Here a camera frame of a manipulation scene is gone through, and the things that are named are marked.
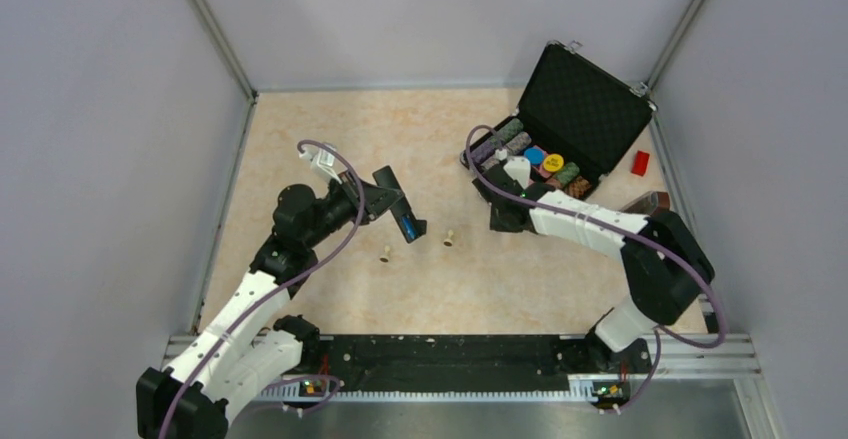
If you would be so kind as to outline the black remote control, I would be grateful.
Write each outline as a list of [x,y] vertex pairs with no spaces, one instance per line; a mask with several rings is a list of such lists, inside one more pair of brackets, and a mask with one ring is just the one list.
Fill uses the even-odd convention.
[[405,192],[404,192],[402,186],[400,185],[400,183],[397,179],[397,176],[395,175],[392,168],[390,166],[386,165],[386,166],[378,169],[377,171],[373,172],[372,177],[375,180],[377,186],[397,190],[401,193],[401,198],[398,199],[391,206],[390,212],[391,212],[393,218],[395,219],[395,222],[397,223],[398,228],[400,229],[401,233],[403,234],[405,241],[407,243],[412,243],[412,242],[408,242],[405,238],[404,231],[403,231],[402,224],[401,224],[401,217],[402,216],[409,216],[411,219],[413,219],[415,221],[416,228],[417,228],[417,231],[418,231],[418,237],[414,241],[423,237],[427,233],[427,221],[424,220],[424,219],[419,219],[415,215],[415,213],[413,212],[411,204],[409,203],[408,199],[406,198]]

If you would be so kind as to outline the blue battery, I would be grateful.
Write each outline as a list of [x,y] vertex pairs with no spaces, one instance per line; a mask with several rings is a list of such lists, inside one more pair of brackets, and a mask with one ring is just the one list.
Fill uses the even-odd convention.
[[409,216],[402,216],[401,224],[406,240],[408,242],[413,242],[418,237],[415,221]]

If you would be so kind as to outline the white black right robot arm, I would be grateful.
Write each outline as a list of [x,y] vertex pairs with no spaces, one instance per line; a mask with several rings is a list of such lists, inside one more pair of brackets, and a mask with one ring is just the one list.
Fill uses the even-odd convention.
[[620,261],[628,294],[587,335],[587,359],[600,371],[614,370],[633,342],[675,324],[700,296],[716,300],[714,268],[673,211],[610,210],[547,184],[524,186],[502,167],[474,184],[491,205],[495,229],[570,240]]

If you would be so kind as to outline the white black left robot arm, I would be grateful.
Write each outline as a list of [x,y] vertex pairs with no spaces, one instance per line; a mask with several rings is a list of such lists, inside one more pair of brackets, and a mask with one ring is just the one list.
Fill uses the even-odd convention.
[[229,301],[180,355],[138,379],[140,437],[223,438],[242,410],[282,374],[317,366],[317,330],[300,317],[284,317],[282,327],[260,345],[252,342],[317,269],[317,245],[348,223],[370,223],[404,199],[390,167],[373,178],[358,183],[346,171],[329,182],[322,198],[305,184],[280,192],[272,232]]

